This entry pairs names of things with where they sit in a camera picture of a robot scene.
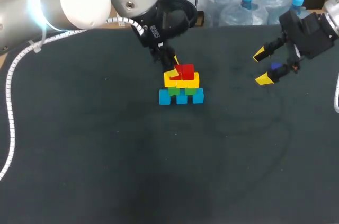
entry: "block tower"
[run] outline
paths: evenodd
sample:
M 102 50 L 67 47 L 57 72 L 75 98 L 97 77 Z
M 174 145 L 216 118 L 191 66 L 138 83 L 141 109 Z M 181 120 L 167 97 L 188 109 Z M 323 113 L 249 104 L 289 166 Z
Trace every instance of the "block tower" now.
M 175 69 L 178 72 L 176 77 L 171 77 L 168 73 L 164 73 L 165 88 L 159 91 L 159 104 L 170 105 L 186 105 L 189 98 L 192 98 L 193 104 L 203 104 L 203 89 L 199 88 L 199 73 L 194 72 L 193 64 L 177 64 Z

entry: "dark table surface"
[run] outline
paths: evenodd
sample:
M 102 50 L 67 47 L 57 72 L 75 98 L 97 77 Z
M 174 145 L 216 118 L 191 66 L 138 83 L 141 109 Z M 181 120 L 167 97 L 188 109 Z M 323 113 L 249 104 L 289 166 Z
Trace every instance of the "dark table surface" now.
M 339 221 L 339 47 L 259 87 L 254 79 L 285 50 L 260 64 L 252 56 L 278 35 L 193 29 L 173 40 L 200 73 L 204 105 L 159 106 L 160 64 L 129 30 L 28 54 L 13 78 L 16 152 L 0 182 L 1 224 Z

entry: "blue block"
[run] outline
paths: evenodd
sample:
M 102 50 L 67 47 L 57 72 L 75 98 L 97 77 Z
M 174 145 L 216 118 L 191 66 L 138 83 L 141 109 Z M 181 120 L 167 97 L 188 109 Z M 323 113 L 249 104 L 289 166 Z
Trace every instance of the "blue block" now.
M 171 97 L 168 93 L 168 90 L 160 90 L 159 91 L 159 104 L 160 105 L 170 105 Z
M 278 63 L 278 62 L 273 62 L 271 64 L 271 69 L 275 70 L 275 69 L 279 69 L 282 66 L 282 64 Z
M 193 95 L 193 104 L 203 104 L 204 93 L 203 89 L 197 89 L 197 93 Z
M 176 96 L 176 104 L 187 105 L 188 101 L 189 101 L 189 98 L 185 94 L 185 89 L 180 89 L 180 95 Z

